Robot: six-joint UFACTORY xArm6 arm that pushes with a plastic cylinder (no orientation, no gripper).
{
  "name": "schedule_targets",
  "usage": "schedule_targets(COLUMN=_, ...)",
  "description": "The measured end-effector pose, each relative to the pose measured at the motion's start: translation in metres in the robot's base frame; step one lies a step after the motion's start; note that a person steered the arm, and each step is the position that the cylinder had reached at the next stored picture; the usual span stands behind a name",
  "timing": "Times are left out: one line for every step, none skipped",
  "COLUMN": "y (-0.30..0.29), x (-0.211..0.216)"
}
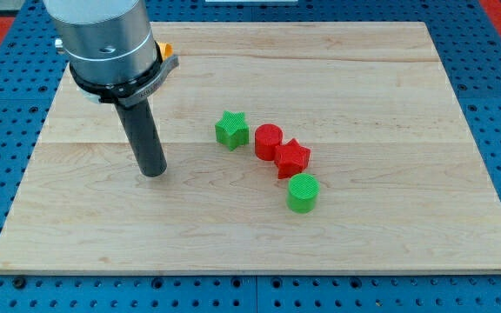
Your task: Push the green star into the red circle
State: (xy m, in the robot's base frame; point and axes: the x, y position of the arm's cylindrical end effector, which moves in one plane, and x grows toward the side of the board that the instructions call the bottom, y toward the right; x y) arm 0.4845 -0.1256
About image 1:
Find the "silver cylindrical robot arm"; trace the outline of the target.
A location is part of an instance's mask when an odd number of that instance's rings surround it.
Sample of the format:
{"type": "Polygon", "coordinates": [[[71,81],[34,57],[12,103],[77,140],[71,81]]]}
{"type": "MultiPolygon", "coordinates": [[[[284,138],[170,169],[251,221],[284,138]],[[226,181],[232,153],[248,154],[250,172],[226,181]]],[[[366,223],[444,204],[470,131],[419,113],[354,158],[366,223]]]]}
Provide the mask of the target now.
{"type": "Polygon", "coordinates": [[[140,77],[158,52],[144,0],[44,0],[58,33],[55,46],[94,84],[140,77]]]}

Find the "orange block behind arm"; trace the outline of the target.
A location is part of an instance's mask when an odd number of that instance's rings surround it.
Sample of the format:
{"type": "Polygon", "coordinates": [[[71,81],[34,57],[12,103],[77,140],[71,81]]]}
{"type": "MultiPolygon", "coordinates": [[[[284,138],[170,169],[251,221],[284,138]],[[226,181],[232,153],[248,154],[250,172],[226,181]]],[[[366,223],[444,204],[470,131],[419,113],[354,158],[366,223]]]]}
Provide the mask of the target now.
{"type": "Polygon", "coordinates": [[[166,43],[166,42],[157,42],[157,50],[158,50],[160,59],[162,61],[165,61],[166,59],[168,59],[169,57],[171,57],[174,54],[172,45],[170,43],[166,43]]]}

